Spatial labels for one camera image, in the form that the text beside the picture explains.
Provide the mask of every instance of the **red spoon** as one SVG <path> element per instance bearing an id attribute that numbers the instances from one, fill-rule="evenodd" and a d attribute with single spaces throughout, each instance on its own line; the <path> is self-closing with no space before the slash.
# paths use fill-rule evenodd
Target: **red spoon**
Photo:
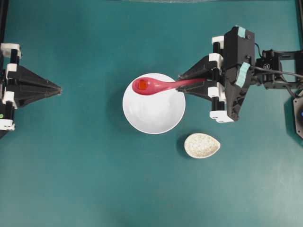
<path id="1" fill-rule="evenodd" d="M 199 79 L 179 80 L 174 82 L 164 82 L 150 77 L 141 77 L 133 82 L 132 88 L 135 93 L 144 96 L 149 96 L 161 91 L 166 91 L 166 90 L 178 88 L 180 86 L 194 84 L 202 81 L 205 81 L 205 79 L 199 78 Z"/>

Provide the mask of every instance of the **teal table surface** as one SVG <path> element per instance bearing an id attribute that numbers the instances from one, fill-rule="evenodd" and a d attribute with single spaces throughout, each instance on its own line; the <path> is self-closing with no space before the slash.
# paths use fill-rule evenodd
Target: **teal table surface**
<path id="1" fill-rule="evenodd" d="M 262 49 L 299 50 L 295 9 L 294 0 L 11 0 L 5 42 L 21 44 L 20 65 L 63 94 L 18 109 L 0 141 L 0 226 L 301 226 L 303 149 L 287 91 L 251 87 L 227 124 L 186 96 L 182 121 L 160 135 L 137 131 L 122 110 L 132 79 L 177 78 L 234 25 Z M 221 149 L 188 157 L 193 132 Z"/>

